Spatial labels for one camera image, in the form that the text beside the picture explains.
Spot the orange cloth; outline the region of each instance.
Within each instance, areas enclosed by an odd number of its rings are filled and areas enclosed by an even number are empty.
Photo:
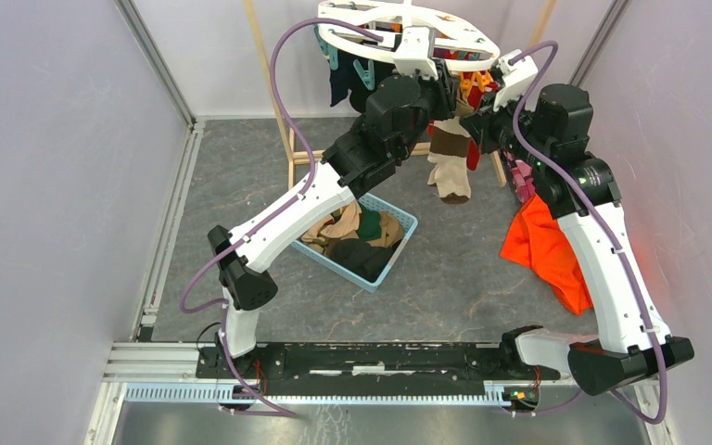
[[[575,252],[539,196],[526,202],[515,216],[501,257],[530,268],[576,315],[593,307]]]

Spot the robotic arm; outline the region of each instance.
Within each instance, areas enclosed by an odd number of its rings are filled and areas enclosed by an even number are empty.
[[[431,59],[430,35],[430,30],[423,27],[403,30],[403,43],[394,56],[399,73],[378,85],[367,100],[365,113],[324,152],[314,179],[306,176],[254,219],[230,231],[221,226],[210,231],[215,254],[236,240],[243,242],[218,263],[223,292],[232,304],[227,314],[226,341],[234,357],[248,353],[256,345],[260,308],[277,293],[276,284],[266,272],[277,255],[326,214],[358,199],[393,175],[396,167],[410,157],[430,121],[454,116],[458,81],[449,74],[443,60]],[[585,392],[596,395],[655,375],[655,356],[648,333],[642,329],[627,274],[604,231],[562,178],[530,156],[517,141],[512,118],[518,99],[538,70],[530,57],[509,63],[516,54],[518,51],[500,57],[493,64],[490,74],[498,83],[498,90],[485,95],[480,109],[462,118],[461,124],[483,150],[507,150],[532,166],[540,198],[547,203],[577,255],[593,299],[599,335],[574,337],[551,333],[541,326],[527,326],[504,334],[502,347],[506,356],[518,364],[542,365],[572,374]],[[536,110],[522,111],[520,131],[534,147],[578,180],[613,231],[625,238],[615,178],[603,160],[585,151],[591,116],[588,93],[571,85],[548,85],[540,92]],[[301,195],[310,179],[311,186]],[[257,222],[276,213],[281,203],[294,197],[299,200],[257,233],[247,235]],[[628,242],[624,251],[639,277]],[[670,334],[642,279],[639,281],[667,368],[690,360],[691,342]]]

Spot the white wall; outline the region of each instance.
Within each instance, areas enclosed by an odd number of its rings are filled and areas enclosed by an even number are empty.
[[[135,0],[184,98],[198,116],[272,116],[261,64],[240,0]],[[318,0],[254,0],[266,52],[291,25],[317,14]],[[504,51],[525,48],[543,0],[415,0],[470,20]],[[610,0],[558,0],[544,38],[561,50],[546,78],[568,82]],[[291,114],[352,114],[329,107],[329,69],[312,30],[283,48],[280,93]]]
[[[694,345],[669,374],[674,433],[712,443],[712,2],[631,2],[584,86],[651,294]]]
[[[184,133],[114,2],[0,0],[0,444],[83,441]]]

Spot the plastic basket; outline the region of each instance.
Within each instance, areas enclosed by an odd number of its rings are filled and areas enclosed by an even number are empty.
[[[388,261],[386,268],[384,268],[383,272],[381,272],[381,274],[378,276],[378,279],[375,280],[373,283],[361,278],[356,273],[353,273],[348,269],[340,266],[339,264],[329,260],[325,255],[322,255],[312,250],[311,248],[308,248],[304,243],[299,240],[294,241],[291,246],[293,246],[293,248],[303,253],[304,255],[307,255],[308,257],[312,258],[313,260],[320,262],[327,269],[344,277],[353,284],[363,288],[367,292],[375,292],[380,286],[380,284],[383,283],[383,280],[386,278],[386,275],[388,275],[388,271],[391,270],[391,266],[394,265],[394,261],[397,260],[397,258],[402,253],[402,250],[405,248],[405,245],[408,244],[408,240],[411,238],[411,235],[413,235],[413,231],[415,231],[416,226],[419,225],[419,220],[417,220],[415,216],[408,213],[407,211],[400,210],[387,203],[383,199],[370,195],[369,193],[359,198],[359,202],[369,210],[387,210],[391,212],[391,214],[394,215],[400,222],[402,230],[405,232],[405,236],[402,238],[400,246],[397,247],[397,250],[394,251],[394,255],[391,256],[391,259]]]

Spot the wooden stand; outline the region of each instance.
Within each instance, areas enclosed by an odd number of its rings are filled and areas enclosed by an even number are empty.
[[[545,0],[544,5],[541,7],[541,12],[539,18],[536,21],[536,26],[533,29],[530,40],[528,41],[528,47],[536,45],[541,37],[544,35],[544,31],[547,29],[547,23],[550,21],[550,16],[553,14],[555,9],[556,0]],[[271,94],[272,83],[271,75],[269,73],[269,62],[266,57],[265,46],[263,45],[263,36],[261,34],[261,27],[258,24],[258,19],[255,16],[255,7],[252,5],[252,0],[242,0],[244,3],[244,9],[247,12],[247,18],[249,21],[249,27],[252,30],[252,40],[255,42],[255,48],[258,50],[258,58],[261,60],[261,66],[263,68],[263,77],[266,80],[266,86],[269,90],[269,96],[272,99],[272,105],[274,107],[274,116],[277,119],[277,127],[279,128],[280,135],[282,136],[283,147],[285,148],[287,156],[287,188],[288,190],[293,188],[296,183],[296,166],[305,165],[310,163],[310,159],[307,157],[305,151],[296,151],[296,135],[293,129],[290,131],[286,130],[285,120],[280,113],[280,108],[277,106],[277,101],[274,99],[274,95]],[[429,153],[430,143],[421,142],[416,144],[416,148],[413,150],[413,154],[416,156],[423,156]],[[312,152],[315,155],[315,160],[320,160],[323,155],[323,150],[315,150]],[[506,185],[506,174],[503,171],[503,165],[501,163],[501,158],[497,151],[493,151],[490,155],[492,160],[492,166],[495,169],[495,174],[498,177],[498,185],[503,187]]]

